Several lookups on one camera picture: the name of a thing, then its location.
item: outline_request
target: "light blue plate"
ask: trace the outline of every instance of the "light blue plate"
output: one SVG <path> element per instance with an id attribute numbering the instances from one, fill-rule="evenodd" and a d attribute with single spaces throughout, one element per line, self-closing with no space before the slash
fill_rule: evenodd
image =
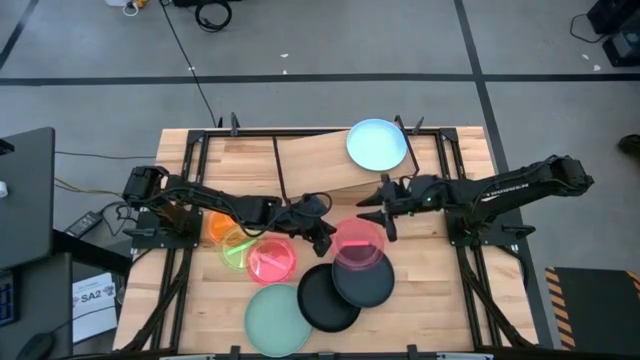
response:
<path id="1" fill-rule="evenodd" d="M 368 119 L 357 123 L 347 135 L 347 152 L 367 170 L 387 171 L 407 155 L 407 142 L 392 122 Z"/>
<path id="2" fill-rule="evenodd" d="M 283 357 L 298 351 L 311 336 L 311 325 L 298 306 L 298 291 L 273 284 L 258 291 L 244 314 L 244 331 L 262 355 Z"/>

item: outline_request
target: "wooden plank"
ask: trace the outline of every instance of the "wooden plank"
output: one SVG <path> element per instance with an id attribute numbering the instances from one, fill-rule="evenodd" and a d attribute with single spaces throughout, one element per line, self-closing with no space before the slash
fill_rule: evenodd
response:
<path id="1" fill-rule="evenodd" d="M 179 173 L 181 169 L 186 134 L 185 129 L 163 131 L 158 163 L 173 173 Z M 458 135 L 467 176 L 478 179 L 493 175 L 483 129 L 461 127 Z M 413 138 L 412 143 L 421 173 L 440 175 L 435 141 L 420 136 Z M 205 185 L 232 194 L 280 195 L 270 145 L 271 138 L 268 137 L 214 138 L 209 144 Z M 447 156 L 452 156 L 448 148 Z M 334 208 L 325 220 L 336 223 L 373 210 L 353 205 L 376 187 L 377 184 L 372 183 L 331 191 Z M 417 344 L 420 351 L 472 349 L 455 250 L 447 241 L 444 216 L 442 213 L 417 214 L 398 218 L 396 224 L 399 240 L 386 243 L 386 253 L 396 273 L 392 297 L 379 307 L 363 310 L 356 323 L 346 331 L 338 334 L 314 331 L 300 352 L 406 351 L 406 345 L 412 343 Z M 311 244 L 301 239 L 293 239 L 291 244 L 298 256 L 292 285 L 296 285 L 311 266 L 332 260 L 330 255 L 317 258 Z M 180 353 L 228 353 L 231 345 L 240 345 L 243 352 L 255 352 L 244 335 L 243 318 L 245 307 L 259 286 L 245 273 L 224 266 L 208 239 L 203 238 L 202 245 L 194 253 L 191 267 Z M 153 310 L 164 254 L 165 250 L 154 250 L 132 269 L 114 348 L 128 343 Z M 492 247 L 485 247 L 484 254 L 497 305 L 525 338 L 536 342 L 517 260 Z M 483 339 L 488 344 L 481 305 L 478 305 L 478 313 Z M 165 346 L 168 345 L 170 325 L 170 321 L 165 323 L 162 342 Z"/>
<path id="2" fill-rule="evenodd" d="M 380 181 L 381 172 L 358 166 L 347 152 L 348 131 L 337 131 L 302 139 L 279 141 L 278 150 L 287 196 L 351 188 Z M 389 176 L 411 175 L 415 167 L 408 152 L 389 170 Z"/>

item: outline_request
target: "yellow and black striped post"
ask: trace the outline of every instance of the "yellow and black striped post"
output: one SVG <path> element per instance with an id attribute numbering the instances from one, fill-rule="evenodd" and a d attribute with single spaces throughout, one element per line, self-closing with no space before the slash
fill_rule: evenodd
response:
<path id="1" fill-rule="evenodd" d="M 638 290 L 638 299 L 640 299 L 640 277 L 638 277 L 636 273 L 631 271 L 627 271 L 627 274 L 631 276 L 631 280 L 633 281 L 633 286 L 635 286 L 636 290 Z"/>
<path id="2" fill-rule="evenodd" d="M 573 350 L 576 347 L 576 343 L 571 332 L 569 314 L 567 313 L 567 305 L 564 301 L 564 295 L 562 294 L 560 278 L 558 274 L 556 274 L 556 269 L 553 267 L 548 267 L 545 273 L 547 285 L 549 286 L 549 294 L 551 295 L 551 305 L 553 305 L 553 312 L 556 315 L 556 325 L 560 333 L 562 349 Z"/>

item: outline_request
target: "wooden table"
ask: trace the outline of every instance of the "wooden table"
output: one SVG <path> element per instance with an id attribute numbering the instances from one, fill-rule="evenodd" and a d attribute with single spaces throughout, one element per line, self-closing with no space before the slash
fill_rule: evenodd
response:
<path id="1" fill-rule="evenodd" d="M 459 127 L 457 131 L 468 178 L 493 175 L 483 128 Z M 171 173 L 180 173 L 187 133 L 188 129 L 163 131 L 158 165 Z M 421 173 L 440 174 L 433 138 L 411 137 L 411 144 Z M 446 150 L 449 166 L 455 169 L 450 146 L 447 145 Z M 197 160 L 196 156 L 192 169 L 197 167 Z M 270 137 L 215 138 L 209 145 L 207 160 L 206 186 L 231 194 L 280 196 Z M 334 207 L 324 219 L 335 224 L 356 213 L 370 211 L 353 205 L 370 195 L 376 186 L 331 192 Z M 399 239 L 387 243 L 385 249 L 396 274 L 391 298 L 379 307 L 364 309 L 356 323 L 343 332 L 328 334 L 314 330 L 300 352 L 405 352 L 407 344 L 416 344 L 419 351 L 472 350 L 458 262 L 455 249 L 447 239 L 444 214 L 402 217 L 396 224 Z M 291 243 L 298 255 L 292 285 L 296 285 L 311 266 L 332 260 L 329 255 L 317 258 L 306 241 L 295 239 Z M 232 345 L 240 345 L 243 353 L 255 353 L 245 337 L 243 319 L 245 307 L 259 286 L 245 273 L 223 265 L 204 233 L 201 245 L 194 252 L 191 265 L 179 352 L 228 353 Z M 114 349 L 132 339 L 155 307 L 165 255 L 166 250 L 154 250 L 131 270 Z M 493 247 L 486 247 L 484 255 L 495 302 L 521 334 L 535 343 L 536 333 L 517 260 Z M 489 344 L 484 309 L 477 298 L 476 304 L 483 340 Z M 170 307 L 165 317 L 162 346 L 169 344 L 173 313 Z"/>

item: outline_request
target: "black plate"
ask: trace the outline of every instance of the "black plate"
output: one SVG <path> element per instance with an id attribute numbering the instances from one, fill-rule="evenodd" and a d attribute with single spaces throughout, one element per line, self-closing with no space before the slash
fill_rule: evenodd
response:
<path id="1" fill-rule="evenodd" d="M 332 268 L 336 290 L 354 306 L 378 306 L 387 301 L 393 292 L 395 274 L 386 255 L 376 265 L 365 270 L 350 270 L 337 261 L 333 262 Z"/>
<path id="2" fill-rule="evenodd" d="M 338 332 L 358 319 L 360 308 L 340 296 L 333 284 L 331 269 L 331 264 L 320 264 L 302 276 L 298 284 L 298 306 L 302 316 L 314 328 Z"/>

